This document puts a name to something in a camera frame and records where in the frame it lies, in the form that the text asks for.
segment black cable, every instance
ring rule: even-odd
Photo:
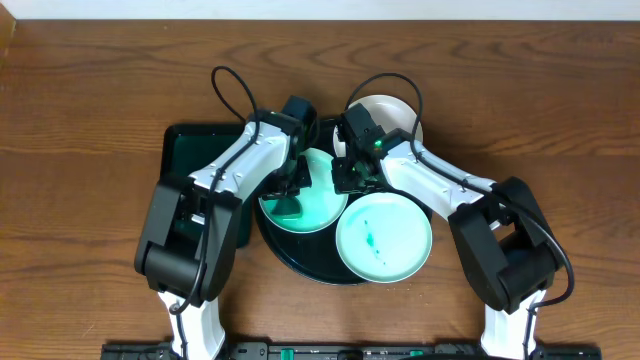
[[[229,165],[231,165],[238,157],[240,157],[240,155],[242,155],[252,144],[256,142],[256,140],[258,139],[258,134],[260,132],[260,119],[258,118],[258,106],[256,105],[256,100],[253,97],[253,93],[251,93],[251,90],[247,86],[247,83],[244,82],[244,80],[240,77],[240,75],[238,75],[233,69],[231,69],[228,66],[224,66],[224,65],[216,66],[211,71],[211,84],[213,85],[213,89],[216,91],[216,95],[218,95],[218,98],[224,104],[224,106],[227,107],[227,109],[229,109],[233,114],[235,114],[242,121],[244,121],[244,118],[240,116],[240,114],[233,107],[231,107],[231,105],[229,105],[229,103],[224,99],[224,97],[218,90],[218,86],[216,84],[216,73],[220,70],[225,70],[231,75],[233,75],[233,77],[235,77],[236,80],[238,80],[240,85],[242,85],[242,87],[246,91],[247,96],[249,97],[249,101],[251,101],[251,106],[253,108],[253,114],[254,114],[254,119],[256,123],[255,131],[253,132],[251,139],[242,148],[240,148],[240,150],[237,153],[233,154],[233,156],[231,156],[229,160],[227,160],[222,166],[220,166],[215,171],[215,175],[213,176],[213,180],[211,181],[211,185],[209,186],[208,201],[207,201],[207,207],[206,207],[205,218],[204,218],[204,230],[202,232],[200,262],[198,263],[198,269],[196,271],[195,281],[193,282],[193,286],[191,288],[191,291],[189,292],[189,295],[185,298],[185,301],[182,303],[182,305],[180,305],[179,307],[171,306],[169,308],[169,313],[171,313],[171,315],[181,314],[189,306],[193,298],[198,294],[200,290],[200,285],[202,283],[202,278],[204,277],[204,272],[206,267],[205,260],[207,257],[207,245],[208,245],[209,232],[211,227],[211,216],[213,212],[213,201],[211,201],[211,197],[215,193],[216,185],[224,175],[224,172],[227,169],[227,167],[229,167]]]
[[[575,276],[573,273],[573,267],[571,266],[571,262],[569,261],[569,258],[567,256],[567,253],[564,251],[564,249],[562,248],[562,246],[560,245],[560,243],[558,243],[558,241],[551,235],[550,230],[546,229],[545,226],[543,226],[543,222],[538,219],[538,217],[533,214],[530,210],[522,207],[521,205],[514,203],[512,201],[510,201],[509,199],[506,199],[502,196],[496,195],[490,191],[486,191],[484,189],[481,189],[475,185],[470,184],[467,179],[458,179],[457,177],[439,169],[438,167],[434,166],[433,164],[431,164],[429,161],[427,161],[421,153],[419,153],[416,149],[415,146],[415,141],[416,141],[416,132],[418,130],[418,125],[420,124],[420,119],[422,118],[422,111],[423,111],[423,102],[422,102],[422,93],[420,92],[420,89],[418,88],[418,86],[408,77],[402,75],[402,74],[398,74],[398,73],[381,73],[378,75],[374,75],[372,77],[370,77],[369,79],[365,80],[362,84],[360,84],[354,91],[353,93],[351,93],[351,96],[349,97],[349,100],[347,101],[347,105],[345,106],[345,111],[349,108],[349,105],[351,104],[351,102],[353,101],[353,99],[355,98],[356,94],[363,88],[365,87],[367,84],[369,84],[370,82],[372,82],[373,80],[376,80],[378,78],[381,77],[396,77],[396,78],[400,78],[404,81],[406,81],[407,83],[409,83],[409,85],[411,85],[411,87],[413,87],[413,89],[416,92],[416,95],[418,96],[418,113],[416,114],[416,120],[413,124],[413,128],[411,130],[411,142],[410,142],[410,147],[411,147],[411,152],[413,153],[413,155],[416,157],[416,160],[420,161],[424,166],[426,166],[427,168],[429,168],[430,170],[434,171],[435,173],[437,173],[438,175],[462,186],[463,188],[475,191],[485,197],[487,197],[488,199],[495,201],[499,204],[501,204],[502,206],[504,206],[505,209],[514,212],[515,214],[519,215],[520,217],[527,219],[528,221],[530,221],[538,230],[540,230],[545,237],[547,238],[547,243],[550,244],[553,248],[555,248],[555,250],[557,251],[557,253],[560,255],[560,259],[562,261],[562,264],[565,266],[566,271],[567,271],[567,289],[565,290],[565,292],[556,297],[553,298],[551,300],[546,300],[546,301],[540,301],[540,302],[536,302],[536,303],[532,303],[529,308],[527,309],[527,311],[529,312],[529,315],[527,317],[527,326],[526,326],[526,330],[525,330],[525,338],[524,338],[524,342],[523,342],[523,350],[524,350],[524,359],[528,359],[529,358],[529,336],[531,334],[531,325],[532,325],[532,321],[533,321],[533,316],[536,314],[536,309],[539,309],[541,307],[545,307],[545,306],[550,306],[550,305],[555,305],[555,304],[559,304],[563,301],[565,301],[566,299],[569,298],[569,296],[571,296],[571,294],[573,293],[573,289],[575,287]]]
[[[180,347],[182,348],[182,359],[189,360],[189,352],[187,351],[187,336],[184,334],[184,322],[182,322],[182,314],[176,315],[176,327],[180,336]]]

